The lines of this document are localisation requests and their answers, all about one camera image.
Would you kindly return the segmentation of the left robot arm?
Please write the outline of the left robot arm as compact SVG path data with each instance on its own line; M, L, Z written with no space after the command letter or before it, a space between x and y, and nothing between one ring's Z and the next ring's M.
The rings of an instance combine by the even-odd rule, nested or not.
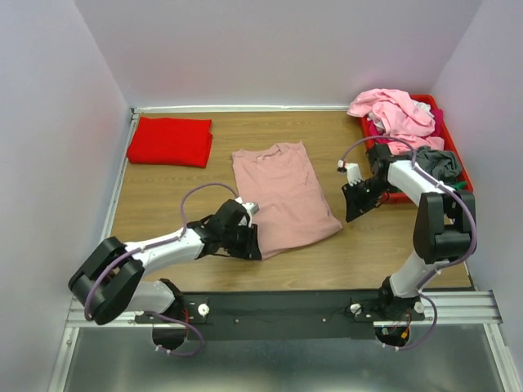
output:
M165 323L181 312L177 292L170 283L144 284L141 280L169 265L215 256L247 261L262 258L253 217L257 203L241 198L224 202L216 213L181 227L178 231L141 242L104 239L68 282L83 305L87 320L105 325L126 311L153 310Z

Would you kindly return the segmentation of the red t-shirt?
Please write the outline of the red t-shirt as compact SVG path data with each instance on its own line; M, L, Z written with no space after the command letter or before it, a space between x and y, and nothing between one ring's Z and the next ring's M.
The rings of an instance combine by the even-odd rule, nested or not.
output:
M205 168L212 148L212 120L140 118L127 148L133 164Z

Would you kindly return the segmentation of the dusty pink graphic t-shirt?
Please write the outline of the dusty pink graphic t-shirt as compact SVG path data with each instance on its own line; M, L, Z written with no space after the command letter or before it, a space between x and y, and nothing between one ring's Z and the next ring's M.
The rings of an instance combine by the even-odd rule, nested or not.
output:
M324 196L303 143L232 154L240 197L259 206L253 218L263 260L309 246L342 230Z

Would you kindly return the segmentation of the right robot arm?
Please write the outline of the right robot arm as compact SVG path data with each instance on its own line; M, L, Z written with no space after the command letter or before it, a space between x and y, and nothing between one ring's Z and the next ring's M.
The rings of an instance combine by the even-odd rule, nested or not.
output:
M373 174L367 179L358 164L344 158L337 162L346 176L346 221L377 208L392 189L402 191L417 208L413 251L406 262L385 278L376 298L351 306L355 315L393 321L414 308L422 290L443 269L463 263L476 250L476 203L472 192L454 189L424 171L414 149L394 155L387 145L375 144L368 156Z

